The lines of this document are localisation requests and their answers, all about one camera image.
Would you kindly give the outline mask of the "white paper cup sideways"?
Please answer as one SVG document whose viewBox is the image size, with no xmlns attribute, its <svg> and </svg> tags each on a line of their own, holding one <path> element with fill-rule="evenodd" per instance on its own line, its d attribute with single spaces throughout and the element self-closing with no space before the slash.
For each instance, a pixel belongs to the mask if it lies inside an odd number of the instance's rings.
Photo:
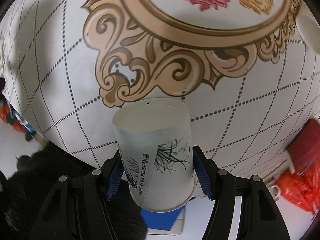
<svg viewBox="0 0 320 240">
<path fill-rule="evenodd" d="M 185 205 L 195 189 L 186 104 L 169 98 L 141 100 L 117 111 L 112 121 L 136 204 L 157 213 Z"/>
</svg>

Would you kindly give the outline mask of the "red paper cup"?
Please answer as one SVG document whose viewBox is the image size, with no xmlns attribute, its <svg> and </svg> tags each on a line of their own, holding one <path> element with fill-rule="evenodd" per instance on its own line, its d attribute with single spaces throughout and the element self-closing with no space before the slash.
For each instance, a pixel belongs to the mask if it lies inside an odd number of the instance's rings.
<svg viewBox="0 0 320 240">
<path fill-rule="evenodd" d="M 309 119 L 286 148 L 291 174 L 299 173 L 319 157 L 319 122 Z"/>
</svg>

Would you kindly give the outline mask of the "white cup with ink print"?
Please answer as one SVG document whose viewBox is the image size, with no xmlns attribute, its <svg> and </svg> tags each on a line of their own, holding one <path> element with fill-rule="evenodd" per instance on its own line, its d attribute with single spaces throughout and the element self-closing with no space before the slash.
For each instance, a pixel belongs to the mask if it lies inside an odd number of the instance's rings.
<svg viewBox="0 0 320 240">
<path fill-rule="evenodd" d="M 297 30 L 303 41 L 316 54 L 320 54 L 320 28 L 319 24 L 304 1 L 301 1 L 296 16 Z"/>
</svg>

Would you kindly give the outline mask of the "white enamel mug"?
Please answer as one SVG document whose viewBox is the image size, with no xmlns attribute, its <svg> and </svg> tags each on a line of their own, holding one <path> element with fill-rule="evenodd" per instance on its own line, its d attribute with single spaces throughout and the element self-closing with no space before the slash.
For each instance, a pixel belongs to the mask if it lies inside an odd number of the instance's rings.
<svg viewBox="0 0 320 240">
<path fill-rule="evenodd" d="M 281 189 L 278 185 L 272 185 L 269 187 L 269 191 L 272 195 L 272 197 L 274 198 L 274 201 L 278 201 L 279 197 L 281 195 Z"/>
</svg>

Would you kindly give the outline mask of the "orange red plastic bag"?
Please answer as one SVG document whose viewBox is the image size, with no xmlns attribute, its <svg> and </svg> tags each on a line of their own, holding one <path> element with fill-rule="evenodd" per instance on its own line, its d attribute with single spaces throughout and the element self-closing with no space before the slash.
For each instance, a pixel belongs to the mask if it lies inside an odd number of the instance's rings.
<svg viewBox="0 0 320 240">
<path fill-rule="evenodd" d="M 319 212 L 319 164 L 314 162 L 302 175 L 283 173 L 274 183 L 280 195 L 295 206 L 317 215 Z"/>
</svg>

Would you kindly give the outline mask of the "white diamond pattern tablecloth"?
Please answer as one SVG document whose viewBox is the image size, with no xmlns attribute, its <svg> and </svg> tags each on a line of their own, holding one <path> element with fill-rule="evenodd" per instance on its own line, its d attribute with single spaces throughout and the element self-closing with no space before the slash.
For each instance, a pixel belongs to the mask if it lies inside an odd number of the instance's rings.
<svg viewBox="0 0 320 240">
<path fill-rule="evenodd" d="M 267 179 L 319 116 L 319 53 L 303 14 L 317 24 L 319 0 L 2 0 L 4 95 L 92 166 L 116 151 L 118 110 L 172 98 L 208 158 Z"/>
</svg>

